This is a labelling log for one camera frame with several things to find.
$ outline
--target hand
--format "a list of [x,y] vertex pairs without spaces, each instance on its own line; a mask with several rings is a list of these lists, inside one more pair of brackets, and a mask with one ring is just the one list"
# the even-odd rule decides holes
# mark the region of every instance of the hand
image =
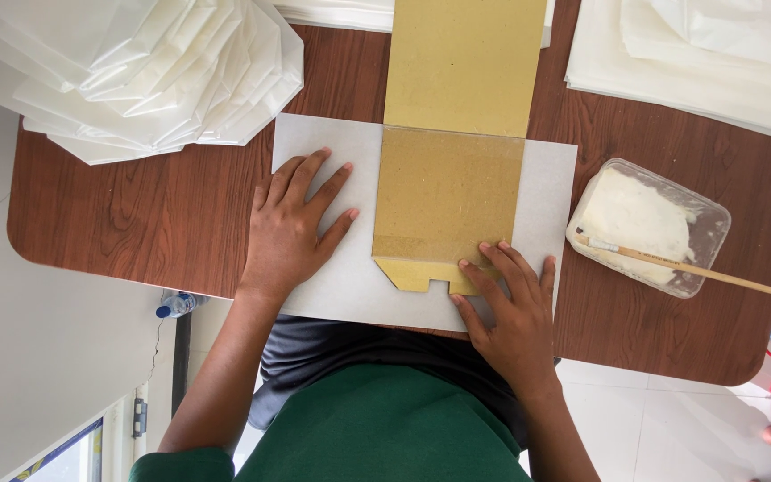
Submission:
[[323,237],[317,237],[320,218],[353,170],[352,164],[345,164],[306,203],[311,180],[331,154],[331,149],[322,148],[308,157],[297,156],[258,183],[240,289],[283,303],[332,257],[359,210],[348,209]]
[[472,345],[484,356],[521,400],[544,395],[557,384],[552,363],[551,300],[555,285],[555,258],[546,258],[540,281],[518,251],[502,241],[498,247],[481,243],[505,278],[510,299],[495,280],[476,265],[462,260],[460,269],[471,279],[493,309],[494,328],[486,328],[475,308],[461,295],[451,295],[466,323]]

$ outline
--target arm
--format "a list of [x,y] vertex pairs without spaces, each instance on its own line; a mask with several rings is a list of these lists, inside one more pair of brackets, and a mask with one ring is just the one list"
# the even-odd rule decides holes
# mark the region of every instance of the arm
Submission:
[[228,317],[171,420],[160,452],[207,447],[233,453],[249,416],[254,379],[278,310],[290,292],[332,256],[358,209],[323,235],[317,225],[349,177],[347,163],[305,203],[309,184],[331,151],[295,157],[254,191],[249,250]]
[[505,378],[522,406],[532,477],[538,482],[599,482],[552,363],[555,258],[546,259],[538,281],[535,271],[508,243],[497,247],[481,243],[480,249],[502,273],[510,298],[474,264],[463,260],[460,268],[493,309],[496,326],[487,329],[463,296],[452,295],[452,301],[472,345]]

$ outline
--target white wall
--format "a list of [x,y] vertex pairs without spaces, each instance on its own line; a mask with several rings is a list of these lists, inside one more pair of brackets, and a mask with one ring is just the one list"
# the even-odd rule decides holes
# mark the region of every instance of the white wall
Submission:
[[[17,115],[0,107],[0,201]],[[0,203],[0,478],[144,382],[161,290],[31,264],[8,243]]]

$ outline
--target white tile floor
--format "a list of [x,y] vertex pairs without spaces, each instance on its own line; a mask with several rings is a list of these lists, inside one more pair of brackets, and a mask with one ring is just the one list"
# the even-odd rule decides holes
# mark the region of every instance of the white tile floor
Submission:
[[[230,309],[215,299],[193,315],[190,380]],[[720,387],[563,360],[564,396],[591,460],[605,482],[771,482],[771,358],[739,387]],[[261,433],[247,427],[239,467]],[[528,466],[527,458],[521,458]]]

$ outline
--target white glue paste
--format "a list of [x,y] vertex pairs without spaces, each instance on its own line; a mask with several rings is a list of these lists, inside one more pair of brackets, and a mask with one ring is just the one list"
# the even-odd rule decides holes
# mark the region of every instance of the white glue paste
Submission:
[[[689,225],[694,214],[672,203],[636,179],[616,169],[605,169],[591,194],[579,227],[588,237],[618,246],[638,249],[674,261],[693,260],[689,248]],[[584,247],[597,258],[627,272],[665,285],[674,279],[674,270],[649,262]]]

